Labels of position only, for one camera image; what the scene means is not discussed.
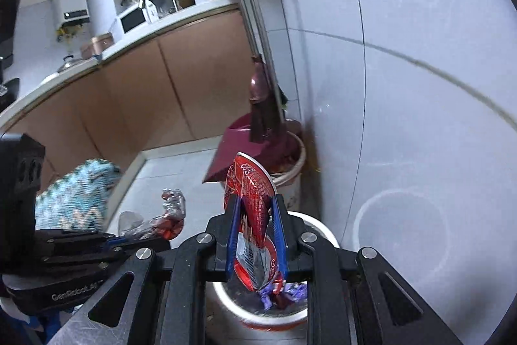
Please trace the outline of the beige trash bin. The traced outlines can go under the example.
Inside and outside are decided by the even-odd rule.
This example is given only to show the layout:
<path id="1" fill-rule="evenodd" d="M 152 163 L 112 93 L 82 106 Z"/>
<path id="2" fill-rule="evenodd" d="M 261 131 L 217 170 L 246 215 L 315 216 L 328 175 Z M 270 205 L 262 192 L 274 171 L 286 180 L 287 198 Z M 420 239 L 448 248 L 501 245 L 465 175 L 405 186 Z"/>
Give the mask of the beige trash bin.
<path id="1" fill-rule="evenodd" d="M 290 154 L 284 153 L 281 161 L 266 166 L 277 192 L 283 195 L 288 211 L 301 210 L 301 173 L 307 158 L 307 151 L 301 139 L 288 131 L 288 144 L 296 145 Z"/>

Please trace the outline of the white microwave oven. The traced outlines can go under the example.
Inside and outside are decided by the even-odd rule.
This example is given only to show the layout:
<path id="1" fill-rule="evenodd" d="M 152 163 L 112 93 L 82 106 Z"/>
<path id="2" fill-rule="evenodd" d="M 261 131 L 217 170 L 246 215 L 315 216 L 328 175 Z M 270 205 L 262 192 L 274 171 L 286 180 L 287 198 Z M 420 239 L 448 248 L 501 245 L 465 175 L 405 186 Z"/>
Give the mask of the white microwave oven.
<path id="1" fill-rule="evenodd" d="M 140 25 L 150 25 L 156 22 L 159 16 L 153 5 L 148 7 L 146 4 L 143 4 L 140 7 L 138 4 L 133 4 L 117 18 L 122 27 L 123 34 L 127 34 Z"/>

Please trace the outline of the dark red dustpan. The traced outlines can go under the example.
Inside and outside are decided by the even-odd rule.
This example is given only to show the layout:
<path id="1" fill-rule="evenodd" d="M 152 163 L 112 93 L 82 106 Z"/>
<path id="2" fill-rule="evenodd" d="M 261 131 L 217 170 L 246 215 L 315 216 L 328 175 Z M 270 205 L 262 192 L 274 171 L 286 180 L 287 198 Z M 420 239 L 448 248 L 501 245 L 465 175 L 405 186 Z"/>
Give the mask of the dark red dustpan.
<path id="1" fill-rule="evenodd" d="M 301 147 L 292 132 L 286 131 L 263 143 L 250 141 L 251 114 L 242 115 L 224 131 L 216 153 L 202 180 L 203 183 L 224 182 L 230 164 L 239 152 L 256 159 L 270 174 L 286 170 L 301 155 Z"/>

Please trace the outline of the purple plastic wrapper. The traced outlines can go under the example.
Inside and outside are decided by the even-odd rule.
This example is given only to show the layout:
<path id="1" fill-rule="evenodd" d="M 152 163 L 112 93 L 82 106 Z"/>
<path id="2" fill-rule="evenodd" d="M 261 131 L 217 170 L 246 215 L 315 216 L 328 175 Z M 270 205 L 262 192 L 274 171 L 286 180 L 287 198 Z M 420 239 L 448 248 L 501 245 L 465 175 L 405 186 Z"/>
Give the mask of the purple plastic wrapper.
<path id="1" fill-rule="evenodd" d="M 291 304 L 300 303 L 308 298 L 305 283 L 286 283 L 275 281 L 258 291 L 265 311 L 273 308 L 284 310 Z"/>

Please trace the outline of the zigzag knitted table cloth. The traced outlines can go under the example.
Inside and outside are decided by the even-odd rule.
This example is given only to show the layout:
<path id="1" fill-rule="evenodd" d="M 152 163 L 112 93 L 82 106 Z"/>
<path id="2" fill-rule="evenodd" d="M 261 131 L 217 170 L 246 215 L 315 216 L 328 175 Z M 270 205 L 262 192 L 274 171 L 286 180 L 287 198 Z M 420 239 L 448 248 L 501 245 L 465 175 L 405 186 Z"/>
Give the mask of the zigzag knitted table cloth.
<path id="1" fill-rule="evenodd" d="M 122 175 L 108 160 L 86 160 L 37 196 L 36 229 L 103 230 L 111 193 Z"/>

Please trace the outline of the red silver foil wrapper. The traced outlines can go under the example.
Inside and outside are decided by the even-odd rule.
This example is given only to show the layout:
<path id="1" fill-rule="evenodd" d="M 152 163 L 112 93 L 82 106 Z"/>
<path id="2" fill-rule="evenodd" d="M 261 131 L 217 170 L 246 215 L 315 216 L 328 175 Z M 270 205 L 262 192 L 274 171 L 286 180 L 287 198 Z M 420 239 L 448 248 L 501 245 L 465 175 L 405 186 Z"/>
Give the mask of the red silver foil wrapper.
<path id="1" fill-rule="evenodd" d="M 162 214 L 149 220 L 142 215 L 124 211 L 118 218 L 118 235 L 128 240 L 163 238 L 173 240 L 184 228 L 186 199 L 180 189 L 166 188 L 162 191 Z"/>

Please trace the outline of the steel pot with lid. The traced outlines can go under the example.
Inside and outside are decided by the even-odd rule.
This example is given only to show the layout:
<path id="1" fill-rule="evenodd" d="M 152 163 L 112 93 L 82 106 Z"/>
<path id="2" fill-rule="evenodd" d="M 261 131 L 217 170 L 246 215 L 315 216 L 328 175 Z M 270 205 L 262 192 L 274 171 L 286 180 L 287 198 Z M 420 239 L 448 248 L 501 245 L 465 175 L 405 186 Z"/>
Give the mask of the steel pot with lid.
<path id="1" fill-rule="evenodd" d="M 79 57 L 75 58 L 72 54 L 69 54 L 63 58 L 62 65 L 58 68 L 57 73 L 63 73 L 68 69 L 78 66 L 84 62 L 84 59 Z"/>

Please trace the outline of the brown rice cooker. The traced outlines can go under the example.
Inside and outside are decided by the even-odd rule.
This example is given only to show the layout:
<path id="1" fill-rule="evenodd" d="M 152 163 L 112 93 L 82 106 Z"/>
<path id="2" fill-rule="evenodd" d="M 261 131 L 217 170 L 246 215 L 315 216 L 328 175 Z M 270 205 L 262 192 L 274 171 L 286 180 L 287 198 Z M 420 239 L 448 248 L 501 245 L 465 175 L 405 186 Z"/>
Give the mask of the brown rice cooker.
<path id="1" fill-rule="evenodd" d="M 92 37 L 88 43 L 80 47 L 80 56 L 82 59 L 101 59 L 102 53 L 113 46 L 114 43 L 115 41 L 111 32 Z"/>

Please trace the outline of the grey round trash bin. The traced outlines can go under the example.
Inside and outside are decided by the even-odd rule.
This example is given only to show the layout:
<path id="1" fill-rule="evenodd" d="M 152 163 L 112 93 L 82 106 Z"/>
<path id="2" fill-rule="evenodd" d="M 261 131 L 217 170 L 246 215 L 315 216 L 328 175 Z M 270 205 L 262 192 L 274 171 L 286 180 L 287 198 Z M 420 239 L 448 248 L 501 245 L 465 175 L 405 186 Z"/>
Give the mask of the grey round trash bin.
<path id="1" fill-rule="evenodd" d="M 238 275 L 206 287 L 207 344 L 304 344 L 307 342 L 307 284 L 286 291 L 249 290 Z"/>

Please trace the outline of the red snack wrapper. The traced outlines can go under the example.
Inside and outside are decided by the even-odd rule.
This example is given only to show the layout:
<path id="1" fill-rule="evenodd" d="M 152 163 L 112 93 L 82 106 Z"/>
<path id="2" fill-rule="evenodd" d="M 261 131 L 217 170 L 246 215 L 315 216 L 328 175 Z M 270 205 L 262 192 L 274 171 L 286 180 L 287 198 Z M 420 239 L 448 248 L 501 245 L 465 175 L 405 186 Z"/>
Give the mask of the red snack wrapper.
<path id="1" fill-rule="evenodd" d="M 224 204 L 237 197 L 237 246 L 231 268 L 251 292 L 268 286 L 278 272 L 276 248 L 267 229 L 272 220 L 276 186 L 266 169 L 253 157 L 239 152 L 224 183 Z"/>

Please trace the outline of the white water heater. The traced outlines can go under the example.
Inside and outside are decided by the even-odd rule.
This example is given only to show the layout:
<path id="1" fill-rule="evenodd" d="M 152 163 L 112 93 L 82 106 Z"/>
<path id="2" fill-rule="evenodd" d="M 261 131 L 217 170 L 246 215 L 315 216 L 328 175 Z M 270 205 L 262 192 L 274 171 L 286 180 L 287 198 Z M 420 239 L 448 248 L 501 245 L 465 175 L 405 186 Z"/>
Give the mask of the white water heater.
<path id="1" fill-rule="evenodd" d="M 51 0 L 51 3 L 56 30 L 90 21 L 87 0 Z"/>

